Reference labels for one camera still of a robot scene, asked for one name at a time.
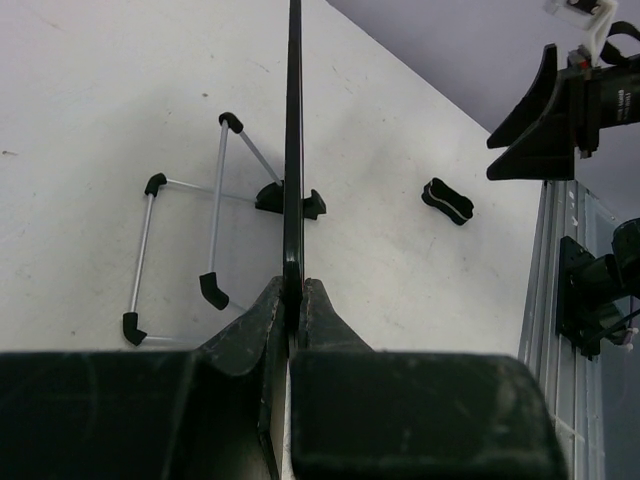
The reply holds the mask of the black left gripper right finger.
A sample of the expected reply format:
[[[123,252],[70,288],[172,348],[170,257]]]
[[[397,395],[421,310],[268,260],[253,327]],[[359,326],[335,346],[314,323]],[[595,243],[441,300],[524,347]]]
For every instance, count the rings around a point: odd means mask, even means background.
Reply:
[[[307,279],[300,308],[297,359],[347,360],[372,353],[373,349],[338,314],[323,282]]]

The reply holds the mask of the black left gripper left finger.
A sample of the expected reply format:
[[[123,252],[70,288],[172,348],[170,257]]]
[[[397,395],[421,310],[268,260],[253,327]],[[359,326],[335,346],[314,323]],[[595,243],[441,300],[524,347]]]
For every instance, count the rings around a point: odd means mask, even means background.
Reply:
[[[282,278],[202,345],[194,393],[192,477],[279,479],[284,441],[287,339]]]

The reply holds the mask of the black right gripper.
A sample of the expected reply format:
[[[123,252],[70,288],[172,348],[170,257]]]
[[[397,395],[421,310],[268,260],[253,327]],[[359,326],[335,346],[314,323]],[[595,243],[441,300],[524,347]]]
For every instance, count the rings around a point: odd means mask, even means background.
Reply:
[[[574,151],[590,157],[599,147],[600,70],[558,68],[556,44],[543,48],[533,83],[487,140],[506,150],[487,168],[489,180],[573,180]],[[564,90],[568,113],[562,116]]]

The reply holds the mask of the white black-framed whiteboard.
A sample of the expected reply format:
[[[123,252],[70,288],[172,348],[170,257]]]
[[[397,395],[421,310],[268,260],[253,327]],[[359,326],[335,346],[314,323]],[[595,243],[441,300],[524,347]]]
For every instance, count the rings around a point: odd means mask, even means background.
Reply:
[[[297,347],[304,286],[304,146],[301,2],[289,2],[286,81],[283,290],[289,349]]]

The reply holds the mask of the black whiteboard eraser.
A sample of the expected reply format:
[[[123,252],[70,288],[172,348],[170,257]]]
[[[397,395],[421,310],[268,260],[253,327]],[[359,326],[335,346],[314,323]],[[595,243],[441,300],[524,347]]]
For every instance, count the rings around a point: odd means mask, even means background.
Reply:
[[[458,226],[466,224],[473,217],[473,202],[437,177],[432,178],[424,186],[421,199],[426,205],[437,209]]]

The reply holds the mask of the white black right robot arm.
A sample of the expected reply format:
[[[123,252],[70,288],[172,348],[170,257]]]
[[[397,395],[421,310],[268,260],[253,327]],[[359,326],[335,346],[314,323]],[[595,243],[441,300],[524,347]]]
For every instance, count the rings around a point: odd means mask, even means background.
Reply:
[[[532,85],[486,142],[504,150],[489,180],[573,180],[575,154],[591,157],[602,129],[639,121],[639,56],[606,42],[600,59],[604,67],[580,47],[560,69],[557,46],[544,47]]]

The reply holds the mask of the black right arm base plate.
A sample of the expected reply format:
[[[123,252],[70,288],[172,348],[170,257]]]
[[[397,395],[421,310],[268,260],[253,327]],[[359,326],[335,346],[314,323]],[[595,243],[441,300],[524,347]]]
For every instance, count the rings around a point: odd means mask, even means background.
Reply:
[[[592,298],[598,259],[570,236],[559,242],[555,332],[566,337],[583,357],[600,354],[600,341],[592,337],[601,330]]]

